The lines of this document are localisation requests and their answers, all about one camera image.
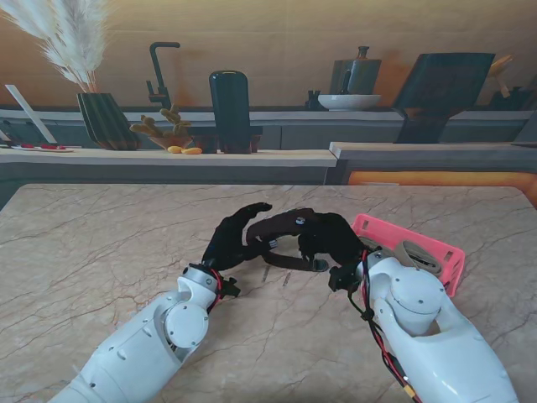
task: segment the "white bowl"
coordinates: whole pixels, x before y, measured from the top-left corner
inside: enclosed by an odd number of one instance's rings
[[[380,95],[319,95],[319,102],[329,111],[362,111],[374,107]]]

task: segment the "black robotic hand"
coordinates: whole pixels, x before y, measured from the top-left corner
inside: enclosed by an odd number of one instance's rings
[[[347,220],[334,212],[316,213],[315,221],[307,220],[299,236],[299,249],[305,259],[315,254],[330,254],[341,266],[356,264],[366,245],[358,239]]]
[[[227,270],[252,260],[271,249],[269,242],[257,241],[248,246],[242,244],[242,231],[248,222],[260,212],[267,212],[272,206],[267,203],[255,203],[245,206],[230,217],[222,220],[216,227],[202,263],[216,271]]]

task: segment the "black vase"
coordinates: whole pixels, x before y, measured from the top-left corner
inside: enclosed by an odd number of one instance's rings
[[[135,150],[141,141],[128,129],[128,120],[112,94],[77,94],[78,105],[91,141],[117,151]]]
[[[209,76],[220,149],[250,154],[248,79],[240,71],[215,71]]]

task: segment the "red object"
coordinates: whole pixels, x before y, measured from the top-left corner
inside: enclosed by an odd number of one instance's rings
[[[372,239],[390,249],[395,249],[403,241],[418,244],[441,262],[442,274],[439,280],[446,288],[448,296],[455,295],[464,269],[464,258],[466,256],[461,249],[367,214],[358,214],[352,229],[358,237]]]
[[[65,149],[63,145],[41,144],[42,149]]]

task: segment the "black faucet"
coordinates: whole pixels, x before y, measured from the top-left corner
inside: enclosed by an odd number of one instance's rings
[[[153,86],[151,80],[147,80],[149,89],[149,101],[161,103],[165,109],[171,108],[171,101],[169,99],[168,88],[164,86],[164,79],[162,78],[162,72],[160,71],[159,59],[157,58],[157,48],[179,48],[181,47],[179,42],[154,42],[149,46],[149,53],[153,60],[154,73],[157,76],[157,82],[159,83],[158,93],[153,92]]]

